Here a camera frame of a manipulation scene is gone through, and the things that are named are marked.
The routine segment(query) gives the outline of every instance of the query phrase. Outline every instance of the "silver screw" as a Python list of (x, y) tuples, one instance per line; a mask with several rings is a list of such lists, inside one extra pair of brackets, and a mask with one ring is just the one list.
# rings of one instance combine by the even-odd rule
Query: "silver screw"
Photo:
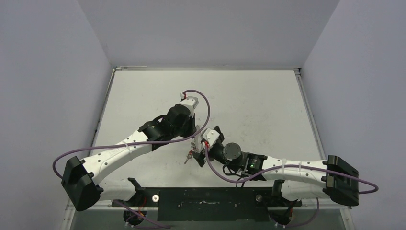
[(258, 202), (261, 202), (262, 201), (262, 195), (261, 194), (256, 195), (255, 200), (258, 201)]

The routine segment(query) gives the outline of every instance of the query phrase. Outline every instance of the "white table surface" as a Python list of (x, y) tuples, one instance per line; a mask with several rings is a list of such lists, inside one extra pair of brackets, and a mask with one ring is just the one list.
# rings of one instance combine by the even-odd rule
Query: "white table surface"
[[(321, 159), (294, 71), (116, 71), (94, 145), (116, 144), (146, 121), (166, 114), (186, 89), (208, 97), (208, 127), (220, 126), (224, 144), (236, 142), (243, 151), (277, 158)], [(202, 125), (207, 107), (203, 98), (199, 100), (196, 124)], [(189, 150), (189, 141), (163, 146), (107, 178), (134, 177), (144, 187), (235, 186), (214, 175), (207, 164), (201, 168), (192, 159), (184, 165)], [(221, 171), (220, 163), (213, 165)], [(246, 183), (272, 185), (273, 181)]]

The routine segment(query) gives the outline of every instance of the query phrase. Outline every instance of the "red wire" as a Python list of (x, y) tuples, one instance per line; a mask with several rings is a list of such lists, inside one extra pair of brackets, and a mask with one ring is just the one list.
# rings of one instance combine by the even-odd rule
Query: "red wire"
[(144, 207), (144, 205), (147, 203), (147, 199), (144, 197), (144, 202), (142, 203), (142, 205), (140, 207), (138, 207), (138, 213), (143, 215), (140, 211), (140, 208)]

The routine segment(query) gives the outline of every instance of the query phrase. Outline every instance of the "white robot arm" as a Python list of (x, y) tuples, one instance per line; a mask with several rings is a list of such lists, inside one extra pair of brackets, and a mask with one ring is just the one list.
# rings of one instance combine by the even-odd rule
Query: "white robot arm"
[(128, 200), (135, 194), (135, 187), (128, 179), (107, 180), (105, 177), (132, 159), (155, 149), (179, 142), (176, 137), (188, 139), (198, 132), (194, 110), (199, 101), (181, 94), (181, 102), (161, 115), (146, 122), (137, 131), (117, 143), (124, 147), (113, 148), (79, 160), (69, 159), (62, 176), (62, 186), (77, 211), (90, 208), (99, 200)]
[[(335, 171), (358, 178), (358, 171), (340, 157), (330, 155), (326, 161), (291, 161), (243, 152), (236, 143), (222, 144), (224, 135), (218, 126), (214, 129), (207, 128), (201, 138), (201, 142), (208, 148), (208, 160), (217, 160), (234, 172), (241, 173), (243, 177), (275, 167), (276, 169), (263, 172), (253, 180), (274, 181), (274, 187), (278, 187), (281, 197), (287, 200), (331, 198), (342, 205), (358, 205), (358, 181), (317, 170)], [(205, 164), (203, 145), (194, 145), (198, 149), (193, 157), (202, 167)]]

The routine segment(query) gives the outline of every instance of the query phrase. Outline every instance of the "white wall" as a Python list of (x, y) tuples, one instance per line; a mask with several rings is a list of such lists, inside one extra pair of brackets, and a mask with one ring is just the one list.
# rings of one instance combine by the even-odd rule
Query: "white wall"
[(302, 69), (326, 154), (380, 187), (352, 212), (361, 230), (406, 229), (404, 9), (404, 0), (341, 0)]
[(301, 67), (338, 0), (78, 0), (115, 66)]
[(59, 228), (68, 197), (51, 164), (90, 145), (110, 74), (76, 1), (1, 1), (1, 229)]

